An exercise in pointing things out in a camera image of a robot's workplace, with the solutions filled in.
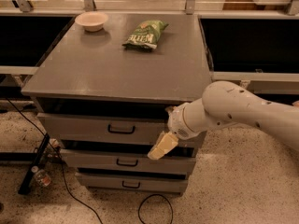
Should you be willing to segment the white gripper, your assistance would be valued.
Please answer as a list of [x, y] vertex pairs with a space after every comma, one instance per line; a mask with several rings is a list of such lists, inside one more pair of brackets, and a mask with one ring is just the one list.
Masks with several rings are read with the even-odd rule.
[[151, 148], [148, 157], [151, 160], [159, 160], [178, 145], [178, 140], [188, 140], [196, 137], [198, 133], [192, 131], [184, 118], [184, 109], [188, 103], [179, 106], [168, 106], [165, 111], [169, 118], [167, 122], [170, 132], [161, 132], [156, 144]]

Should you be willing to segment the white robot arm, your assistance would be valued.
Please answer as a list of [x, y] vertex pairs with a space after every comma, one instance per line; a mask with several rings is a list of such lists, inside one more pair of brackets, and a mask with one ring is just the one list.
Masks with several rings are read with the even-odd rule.
[[180, 140], [236, 123], [257, 128], [299, 150], [299, 107], [267, 101], [232, 82], [214, 82], [200, 99], [169, 107], [167, 113], [168, 131], [160, 134], [148, 153], [152, 160], [162, 158]]

